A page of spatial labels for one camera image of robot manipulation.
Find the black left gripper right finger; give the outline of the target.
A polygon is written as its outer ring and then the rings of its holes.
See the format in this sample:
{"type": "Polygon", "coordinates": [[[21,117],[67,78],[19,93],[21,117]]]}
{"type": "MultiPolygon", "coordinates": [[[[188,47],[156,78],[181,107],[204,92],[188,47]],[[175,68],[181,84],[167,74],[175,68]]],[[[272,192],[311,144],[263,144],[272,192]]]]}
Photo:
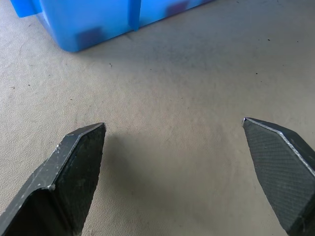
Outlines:
{"type": "Polygon", "coordinates": [[[315,234],[315,151],[295,131],[275,123],[242,121],[255,173],[289,236],[315,234]]]}

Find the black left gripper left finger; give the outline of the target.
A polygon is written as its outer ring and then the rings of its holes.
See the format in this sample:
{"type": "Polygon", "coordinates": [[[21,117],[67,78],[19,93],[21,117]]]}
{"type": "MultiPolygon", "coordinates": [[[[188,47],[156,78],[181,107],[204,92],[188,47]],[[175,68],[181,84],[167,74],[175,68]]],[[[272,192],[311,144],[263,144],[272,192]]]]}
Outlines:
{"type": "Polygon", "coordinates": [[[64,136],[0,215],[2,236],[79,236],[97,187],[105,123],[64,136]]]}

